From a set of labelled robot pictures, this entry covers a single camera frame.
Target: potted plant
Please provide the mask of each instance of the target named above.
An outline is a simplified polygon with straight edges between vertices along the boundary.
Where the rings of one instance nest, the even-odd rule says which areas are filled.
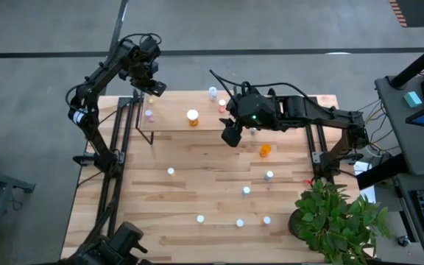
[[[376,233],[389,237],[387,207],[379,211],[378,203],[363,196],[347,203],[344,187],[317,180],[295,202],[297,210],[289,219],[289,230],[310,250],[325,255],[325,262],[367,264],[363,249],[373,248],[375,253]]]

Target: black pot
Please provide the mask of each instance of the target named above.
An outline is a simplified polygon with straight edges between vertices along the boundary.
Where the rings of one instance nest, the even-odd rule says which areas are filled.
[[[294,211],[294,213],[291,214],[291,217],[289,218],[289,223],[287,223],[287,228],[289,229],[289,232],[296,238],[303,240],[299,237],[299,231],[297,230],[297,224],[301,222],[302,220],[302,212],[297,209]]]

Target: concrete floor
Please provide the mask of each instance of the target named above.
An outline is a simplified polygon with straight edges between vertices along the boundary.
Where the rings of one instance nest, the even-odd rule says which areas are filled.
[[[106,51],[120,1],[1,0],[0,52]],[[386,48],[424,46],[423,29],[400,27],[387,0],[130,1],[121,35],[156,32],[162,49]],[[419,54],[161,57],[155,79],[169,90],[218,86],[208,73],[251,83],[292,82],[333,93],[340,108],[377,99],[373,80],[396,74]],[[0,171],[37,183],[24,208],[8,210],[0,264],[55,261],[60,255],[85,145],[63,97],[103,58],[0,59]],[[107,94],[128,95],[121,80]],[[278,88],[278,93],[294,93]],[[370,124],[371,133],[378,125]],[[390,130],[389,122],[379,135]],[[395,137],[382,146],[397,145]]]

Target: wooden table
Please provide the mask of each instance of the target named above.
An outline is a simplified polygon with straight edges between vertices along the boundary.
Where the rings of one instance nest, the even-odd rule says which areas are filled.
[[[223,93],[219,99],[227,98]],[[337,106],[333,95],[317,98],[321,105]],[[101,119],[116,109],[117,99],[99,99]],[[287,230],[294,201],[309,188],[303,181],[313,175],[305,129],[260,131],[254,136],[244,130],[239,146],[232,148],[220,138],[223,125],[218,118],[227,114],[218,112],[207,92],[167,91],[149,108],[156,121],[142,121],[141,129],[157,132],[155,142],[150,146],[131,130],[117,217],[118,226],[132,222],[145,233],[141,244],[149,252],[133,250],[133,254],[173,263],[323,261]],[[199,111],[200,124],[195,128],[186,118],[191,108]],[[113,120],[112,116],[99,128],[107,142]],[[331,148],[341,132],[324,131]],[[318,143],[316,130],[314,137]],[[258,152],[265,143],[272,151],[261,158]],[[175,168],[174,177],[167,174],[169,167]],[[353,171],[350,166],[342,169]],[[271,182],[264,180],[268,170],[275,173]],[[94,167],[83,168],[79,181],[96,172]],[[358,196],[356,179],[342,174],[335,181],[347,184],[350,196]],[[101,186],[99,176],[78,188],[62,257],[70,256],[93,227]],[[251,187],[248,197],[241,195],[245,186]],[[205,217],[203,224],[196,222],[199,214]],[[262,224],[265,216],[271,217],[270,225]],[[243,227],[236,227],[237,219],[244,220]]]

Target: white cap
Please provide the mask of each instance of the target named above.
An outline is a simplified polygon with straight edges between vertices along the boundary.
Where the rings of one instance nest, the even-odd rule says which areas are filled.
[[[250,192],[251,192],[250,187],[244,187],[244,188],[243,188],[243,193],[244,193],[244,194],[249,194]]]
[[[236,226],[237,227],[242,227],[243,225],[244,225],[243,220],[241,220],[241,219],[236,220]]]
[[[202,215],[197,216],[197,222],[198,223],[204,222],[204,216],[202,216]]]
[[[186,115],[188,119],[192,121],[199,117],[199,113],[197,112],[197,110],[188,110],[188,113]]]

